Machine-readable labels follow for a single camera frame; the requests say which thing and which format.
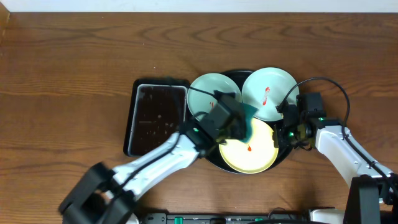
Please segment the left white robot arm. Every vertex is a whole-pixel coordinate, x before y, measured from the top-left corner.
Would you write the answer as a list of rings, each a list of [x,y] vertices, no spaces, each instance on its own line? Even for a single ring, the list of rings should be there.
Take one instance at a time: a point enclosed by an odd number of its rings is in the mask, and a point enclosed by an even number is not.
[[[207,155],[221,141],[247,141],[250,112],[214,109],[201,121],[182,125],[166,142],[139,159],[107,168],[90,167],[58,207],[66,223],[128,223],[138,200],[174,172]]]

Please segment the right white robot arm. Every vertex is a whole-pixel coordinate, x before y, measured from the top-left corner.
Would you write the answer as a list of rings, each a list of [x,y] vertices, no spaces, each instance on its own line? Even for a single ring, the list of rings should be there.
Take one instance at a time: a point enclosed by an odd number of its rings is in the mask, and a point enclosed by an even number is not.
[[[283,119],[274,130],[276,146],[316,149],[349,187],[345,210],[314,209],[308,223],[397,223],[397,174],[375,160],[344,122],[327,118],[320,102],[283,101],[276,110]]]

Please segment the green yellow scrub sponge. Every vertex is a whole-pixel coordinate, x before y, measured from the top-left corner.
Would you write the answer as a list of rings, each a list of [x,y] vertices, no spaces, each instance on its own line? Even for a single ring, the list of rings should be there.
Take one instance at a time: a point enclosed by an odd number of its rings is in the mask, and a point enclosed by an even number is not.
[[[252,137],[252,119],[254,118],[254,115],[257,113],[258,109],[252,105],[242,103],[243,105],[243,111],[244,111],[244,123],[245,123],[245,131],[244,131],[244,137],[241,140],[243,143],[248,143]]]

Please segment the yellow plate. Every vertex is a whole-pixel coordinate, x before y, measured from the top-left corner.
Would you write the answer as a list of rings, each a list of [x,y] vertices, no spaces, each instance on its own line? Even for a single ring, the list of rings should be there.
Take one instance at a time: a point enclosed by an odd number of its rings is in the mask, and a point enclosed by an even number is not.
[[[243,174],[257,174],[270,168],[279,148],[274,147],[273,130],[260,119],[251,120],[252,135],[248,143],[229,139],[220,144],[220,154],[232,169]]]

